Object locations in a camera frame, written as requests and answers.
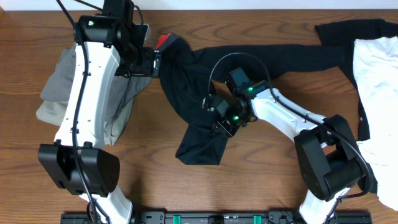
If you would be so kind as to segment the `black leggings with red waistband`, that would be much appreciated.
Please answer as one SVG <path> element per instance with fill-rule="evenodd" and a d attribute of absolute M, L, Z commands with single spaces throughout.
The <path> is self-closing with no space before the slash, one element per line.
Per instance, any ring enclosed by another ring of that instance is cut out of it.
<path fill-rule="evenodd" d="M 175 112 L 188 123 L 175 154 L 185 165 L 218 165 L 227 138 L 211 133 L 216 114 L 202 108 L 215 92 L 213 81 L 225 82 L 242 68 L 252 80 L 275 79 L 287 72 L 318 72 L 341 65 L 342 47 L 321 45 L 225 45 L 192 50 L 182 37 L 160 36 L 156 49 L 162 59 L 159 79 Z"/>

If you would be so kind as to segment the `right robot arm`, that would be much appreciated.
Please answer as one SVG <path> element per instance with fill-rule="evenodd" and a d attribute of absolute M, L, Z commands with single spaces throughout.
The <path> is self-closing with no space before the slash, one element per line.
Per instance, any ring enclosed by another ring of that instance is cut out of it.
<path fill-rule="evenodd" d="M 242 68 L 226 81 L 232 102 L 207 93 L 202 107 L 216 113 L 212 133 L 231 138 L 240 127 L 266 121 L 295 145 L 302 179 L 308 192 L 296 211 L 268 211 L 255 215 L 254 223 L 371 223 L 367 212 L 338 212 L 348 191 L 360 179 L 372 182 L 370 168 L 359 153 L 347 121 L 314 114 L 288 100 L 271 79 L 255 82 Z"/>

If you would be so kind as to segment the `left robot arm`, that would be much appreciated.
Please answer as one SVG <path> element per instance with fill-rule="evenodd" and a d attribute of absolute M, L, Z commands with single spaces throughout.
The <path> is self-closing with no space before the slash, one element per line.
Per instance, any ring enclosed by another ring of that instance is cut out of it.
<path fill-rule="evenodd" d="M 58 188 L 88 202 L 84 215 L 62 223 L 139 223 L 134 204 L 118 186 L 119 159 L 106 152 L 104 121 L 114 77 L 159 75 L 161 56 L 144 45 L 148 24 L 135 24 L 132 1 L 105 1 L 94 16 L 72 22 L 76 65 L 65 116 L 54 142 L 38 159 Z"/>

